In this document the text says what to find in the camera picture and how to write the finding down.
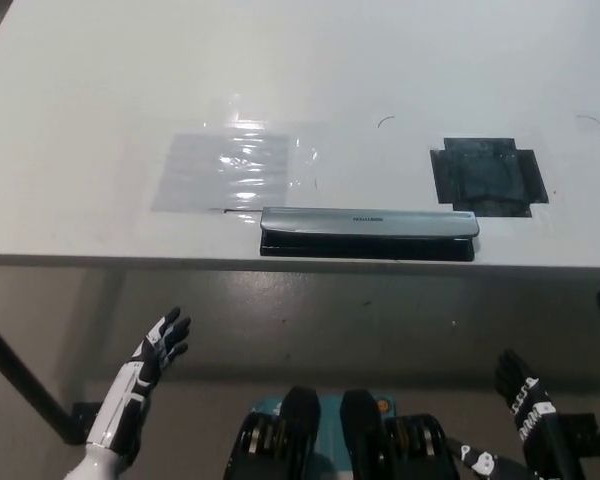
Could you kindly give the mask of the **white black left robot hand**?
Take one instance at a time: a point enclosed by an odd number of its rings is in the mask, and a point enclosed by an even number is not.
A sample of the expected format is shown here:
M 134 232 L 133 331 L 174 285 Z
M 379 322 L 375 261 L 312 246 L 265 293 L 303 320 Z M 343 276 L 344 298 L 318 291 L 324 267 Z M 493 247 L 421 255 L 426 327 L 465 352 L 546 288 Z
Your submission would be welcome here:
M 142 338 L 111 384 L 87 436 L 89 444 L 114 452 L 128 464 L 134 461 L 152 393 L 175 359 L 187 351 L 190 324 L 191 319 L 175 307 Z

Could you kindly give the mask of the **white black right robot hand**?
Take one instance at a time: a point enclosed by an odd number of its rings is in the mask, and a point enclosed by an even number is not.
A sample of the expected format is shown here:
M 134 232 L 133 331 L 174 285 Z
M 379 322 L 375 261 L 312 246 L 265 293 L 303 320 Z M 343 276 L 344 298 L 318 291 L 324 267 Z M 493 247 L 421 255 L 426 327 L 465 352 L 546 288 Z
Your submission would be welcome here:
M 583 479 L 554 403 L 539 376 L 512 349 L 498 358 L 495 388 L 513 416 L 526 463 L 449 437 L 454 458 L 479 479 Z

